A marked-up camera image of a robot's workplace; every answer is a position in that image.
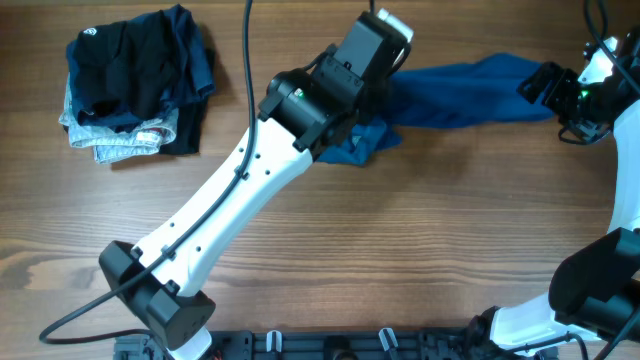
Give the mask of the blue polo shirt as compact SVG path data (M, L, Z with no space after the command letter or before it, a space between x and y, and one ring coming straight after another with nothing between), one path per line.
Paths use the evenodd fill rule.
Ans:
M498 53L475 63L400 71L391 77L391 95L374 119L355 126L318 160L362 166L374 153L402 143L397 127L459 129L547 120L551 110L517 93L539 67L538 62Z

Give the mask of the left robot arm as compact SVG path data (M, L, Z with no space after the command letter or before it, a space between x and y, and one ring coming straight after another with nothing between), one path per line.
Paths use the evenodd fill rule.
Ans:
M209 356L215 305L202 288L216 262L274 195L374 116L413 35L385 10L361 14L342 43L272 79L234 151L176 214L103 250L108 284L167 357Z

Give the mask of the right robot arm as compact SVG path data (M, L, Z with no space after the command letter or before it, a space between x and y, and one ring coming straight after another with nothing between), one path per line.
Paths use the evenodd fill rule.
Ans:
M639 30L622 42L586 50L581 74L543 64L518 88L551 109L577 143L607 134L617 146L615 204L607 233L566 258L547 293L473 318L461 346L465 359L524 359L564 342L605 341L606 358L639 339Z

